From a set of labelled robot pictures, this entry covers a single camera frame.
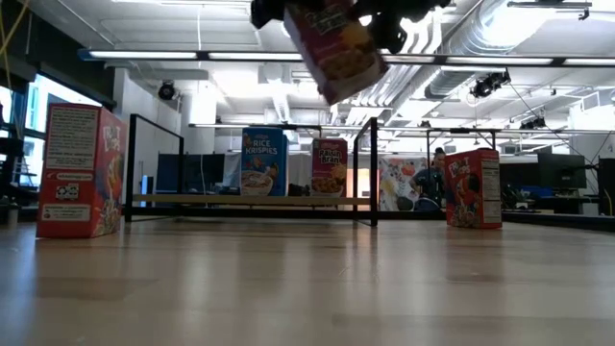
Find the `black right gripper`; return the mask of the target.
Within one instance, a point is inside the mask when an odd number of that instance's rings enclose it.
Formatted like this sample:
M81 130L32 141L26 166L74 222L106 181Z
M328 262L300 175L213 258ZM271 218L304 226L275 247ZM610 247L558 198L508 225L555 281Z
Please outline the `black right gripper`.
M407 40L402 20L421 21L430 11L444 9L452 0L357 0L353 5L353 18L370 16L367 25L378 49L391 54L399 53ZM286 0L252 0L250 19L252 25L262 29L272 20L283 21Z

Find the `purple Raisin Bran cereal box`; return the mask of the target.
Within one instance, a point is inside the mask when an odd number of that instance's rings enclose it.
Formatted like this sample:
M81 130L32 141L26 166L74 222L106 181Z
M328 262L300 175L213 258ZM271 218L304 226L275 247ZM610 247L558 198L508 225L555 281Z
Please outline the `purple Raisin Bran cereal box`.
M353 0L287 4L283 25L317 90L332 106L377 83L388 70L366 27L350 17Z
M316 138L311 146L310 193L313 196L345 197L348 143L343 138Z

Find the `blue Rice Krispies cereal box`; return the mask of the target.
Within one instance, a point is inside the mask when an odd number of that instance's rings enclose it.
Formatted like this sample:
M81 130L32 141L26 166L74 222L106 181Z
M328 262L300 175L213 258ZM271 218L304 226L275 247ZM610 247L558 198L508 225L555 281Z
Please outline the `blue Rice Krispies cereal box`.
M288 140L282 129L242 130L239 188L242 196L287 194Z

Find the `red Froot Loops cereal box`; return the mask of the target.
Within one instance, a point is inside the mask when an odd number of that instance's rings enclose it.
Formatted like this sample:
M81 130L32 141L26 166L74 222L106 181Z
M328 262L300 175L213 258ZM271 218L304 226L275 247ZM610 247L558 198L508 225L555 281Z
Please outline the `red Froot Loops cereal box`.
M444 166L447 224L456 228L500 229L500 157L493 149L447 156Z
M47 112L37 237L93 238L121 229L127 124L102 107Z

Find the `black overhead light bar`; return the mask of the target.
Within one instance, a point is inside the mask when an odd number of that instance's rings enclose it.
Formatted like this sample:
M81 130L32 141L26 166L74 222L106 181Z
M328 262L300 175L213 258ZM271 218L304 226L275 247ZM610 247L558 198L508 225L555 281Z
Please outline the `black overhead light bar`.
M80 49L83 61L170 62L303 62L299 53L256 51L138 51ZM456 56L438 54L381 54L390 64L441 66L503 66L549 68L615 68L615 57Z

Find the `colourful printed banner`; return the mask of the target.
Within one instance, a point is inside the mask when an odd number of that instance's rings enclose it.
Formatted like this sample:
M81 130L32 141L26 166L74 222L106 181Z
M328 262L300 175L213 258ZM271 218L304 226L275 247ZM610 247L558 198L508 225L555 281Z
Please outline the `colourful printed banner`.
M414 176L427 168L424 157L388 155L379 157L380 211L412 211L419 193L411 186Z

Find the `person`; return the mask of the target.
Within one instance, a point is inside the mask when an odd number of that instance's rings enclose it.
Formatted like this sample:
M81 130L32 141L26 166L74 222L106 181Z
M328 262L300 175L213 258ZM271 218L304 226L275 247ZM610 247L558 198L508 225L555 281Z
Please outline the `person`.
M444 198L445 159L445 151L437 147L431 165L412 177L410 185L419 194L414 204L415 211L441 210Z

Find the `black ceiling track light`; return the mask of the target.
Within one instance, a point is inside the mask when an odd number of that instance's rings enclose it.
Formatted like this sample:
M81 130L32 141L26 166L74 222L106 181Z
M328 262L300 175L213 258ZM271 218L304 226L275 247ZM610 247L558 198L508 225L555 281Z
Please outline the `black ceiling track light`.
M527 0L527 1L508 1L509 8L523 9L552 9L552 10L582 10L578 16L579 20L585 20L589 16L589 10L593 7L590 0Z

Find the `black computer monitor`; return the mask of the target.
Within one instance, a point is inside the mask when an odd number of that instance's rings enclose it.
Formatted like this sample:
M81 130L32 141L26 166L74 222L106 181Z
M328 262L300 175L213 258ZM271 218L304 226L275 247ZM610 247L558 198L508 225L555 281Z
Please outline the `black computer monitor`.
M537 158L541 186L557 189L587 188L583 156L541 153Z

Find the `black equipment box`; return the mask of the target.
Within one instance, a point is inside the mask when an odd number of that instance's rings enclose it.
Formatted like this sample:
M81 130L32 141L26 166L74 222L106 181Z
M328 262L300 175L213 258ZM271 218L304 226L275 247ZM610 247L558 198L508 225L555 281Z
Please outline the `black equipment box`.
M598 163L599 212L615 216L615 159L600 158Z

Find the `wooden shelf with black frame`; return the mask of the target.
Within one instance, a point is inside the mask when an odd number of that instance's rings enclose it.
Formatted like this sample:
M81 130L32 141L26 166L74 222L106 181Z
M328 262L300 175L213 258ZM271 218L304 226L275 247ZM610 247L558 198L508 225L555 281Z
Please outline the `wooden shelf with black frame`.
M352 220L369 227L376 227L381 219L379 210L379 173L377 134L378 121L370 118L357 129L352 153L352 195L350 197L314 196L241 196L207 195L185 192L184 160L185 138L177 136L179 151L177 159L177 188L163 194L135 194L135 149L137 123L143 121L159 130L166 129L144 116L133 113L129 121L126 199L123 209L124 221L130 223L135 216L156 217L222 217L287 218ZM370 136L369 149L369 196L358 195L359 140Z

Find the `silver ceiling duct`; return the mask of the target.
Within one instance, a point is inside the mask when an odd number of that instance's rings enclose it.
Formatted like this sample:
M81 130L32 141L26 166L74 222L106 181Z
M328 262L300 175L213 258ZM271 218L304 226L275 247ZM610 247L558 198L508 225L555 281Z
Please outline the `silver ceiling duct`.
M510 0L482 0L469 18L443 43L445 55L505 55L523 39L516 34L507 34L515 19L515 9ZM467 71L447 71L441 67L431 83L425 88L428 98L443 99L474 75Z

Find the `black metal table frame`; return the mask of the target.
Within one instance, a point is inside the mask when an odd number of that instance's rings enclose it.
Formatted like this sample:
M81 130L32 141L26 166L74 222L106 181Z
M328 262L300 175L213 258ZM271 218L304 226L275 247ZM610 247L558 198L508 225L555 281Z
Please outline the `black metal table frame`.
M381 220L446 220L446 213L444 211L379 211L378 218ZM502 220L510 223L615 234L615 216L504 211Z

